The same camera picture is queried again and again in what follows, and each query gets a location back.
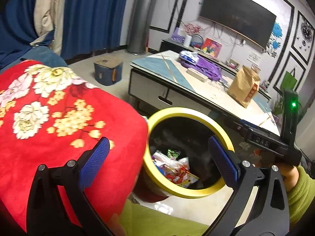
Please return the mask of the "right hand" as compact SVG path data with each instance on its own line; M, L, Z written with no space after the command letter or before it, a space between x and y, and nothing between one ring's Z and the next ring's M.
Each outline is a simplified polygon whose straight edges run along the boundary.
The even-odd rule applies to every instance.
M281 176L283 177L284 187L286 191L289 192L296 186L299 179L299 172L297 167L283 162L277 162L275 164L272 164L269 158L268 159L262 158L262 154L265 156L266 153L269 152L260 149L254 150L255 156L259 157L259 161L256 162L255 166L263 168L272 167L273 165L277 166L278 170L281 173Z

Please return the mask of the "green sleeve right forearm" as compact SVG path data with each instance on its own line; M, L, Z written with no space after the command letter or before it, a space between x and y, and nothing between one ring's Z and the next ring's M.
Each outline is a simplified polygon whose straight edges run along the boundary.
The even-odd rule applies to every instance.
M297 184L288 193L290 224L296 224L310 207L315 194L314 179L312 179L302 166L298 166Z

